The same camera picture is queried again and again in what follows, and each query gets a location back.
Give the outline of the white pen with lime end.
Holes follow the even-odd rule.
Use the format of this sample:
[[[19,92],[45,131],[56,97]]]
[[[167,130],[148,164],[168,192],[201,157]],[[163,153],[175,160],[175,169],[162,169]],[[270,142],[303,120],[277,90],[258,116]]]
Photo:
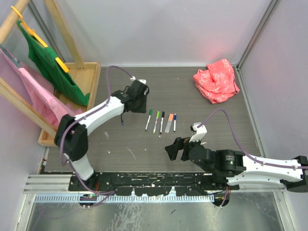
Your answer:
[[[158,119],[159,119],[159,116],[157,116],[157,117],[155,118],[155,123],[154,123],[154,128],[153,128],[153,134],[155,134],[155,132],[156,132]]]

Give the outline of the white pen with black end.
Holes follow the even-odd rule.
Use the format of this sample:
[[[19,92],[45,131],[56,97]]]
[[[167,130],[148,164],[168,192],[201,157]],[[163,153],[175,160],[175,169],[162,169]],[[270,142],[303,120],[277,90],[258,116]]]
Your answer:
[[[159,134],[162,134],[164,117],[161,117]]]

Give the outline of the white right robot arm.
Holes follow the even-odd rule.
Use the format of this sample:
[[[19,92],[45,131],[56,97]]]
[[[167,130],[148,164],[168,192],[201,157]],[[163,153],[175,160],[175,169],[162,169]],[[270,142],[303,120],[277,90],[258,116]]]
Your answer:
[[[305,156],[291,160],[268,159],[231,149],[212,151],[201,143],[201,139],[196,137],[177,137],[172,145],[165,147],[165,151],[173,161],[182,150],[181,160],[191,161],[205,173],[211,174],[211,184],[218,190],[225,186],[256,184],[284,187],[294,193],[308,191],[308,176],[305,173],[308,160]]]

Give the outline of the orange highlighter cap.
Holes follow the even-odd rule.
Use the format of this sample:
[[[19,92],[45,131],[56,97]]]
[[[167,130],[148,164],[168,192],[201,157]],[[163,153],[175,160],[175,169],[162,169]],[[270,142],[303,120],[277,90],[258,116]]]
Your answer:
[[[174,115],[173,114],[170,114],[169,117],[168,117],[168,121],[172,121],[174,118]]]

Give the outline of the grey highlighter with orange tip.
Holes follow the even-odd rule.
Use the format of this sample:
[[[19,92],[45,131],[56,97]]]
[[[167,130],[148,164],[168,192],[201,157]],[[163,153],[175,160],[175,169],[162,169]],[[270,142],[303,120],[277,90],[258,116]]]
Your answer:
[[[169,133],[170,128],[171,128],[172,120],[168,120],[166,127],[165,127],[165,133]]]

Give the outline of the white marker with green end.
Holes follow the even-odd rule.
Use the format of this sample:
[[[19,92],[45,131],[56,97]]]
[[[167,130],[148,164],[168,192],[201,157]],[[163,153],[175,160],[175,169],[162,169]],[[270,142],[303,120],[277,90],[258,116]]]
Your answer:
[[[149,123],[150,123],[150,119],[151,119],[151,115],[148,116],[148,119],[147,119],[147,122],[146,122],[146,126],[145,126],[145,131],[148,130],[148,126],[149,126]]]

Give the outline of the white marker with blue end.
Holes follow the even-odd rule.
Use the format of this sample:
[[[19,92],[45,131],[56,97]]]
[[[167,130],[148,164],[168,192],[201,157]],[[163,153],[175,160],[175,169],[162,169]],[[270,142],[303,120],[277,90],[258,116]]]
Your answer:
[[[176,120],[173,121],[173,132],[176,132]]]

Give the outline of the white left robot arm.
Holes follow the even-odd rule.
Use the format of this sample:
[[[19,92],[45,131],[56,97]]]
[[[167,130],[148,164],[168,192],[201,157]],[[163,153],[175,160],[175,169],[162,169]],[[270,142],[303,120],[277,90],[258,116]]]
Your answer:
[[[125,112],[146,113],[148,94],[146,80],[136,79],[92,109],[76,116],[66,114],[61,118],[54,143],[72,164],[80,177],[79,185],[84,190],[90,191],[96,186],[94,169],[87,158],[88,136],[103,123]]]

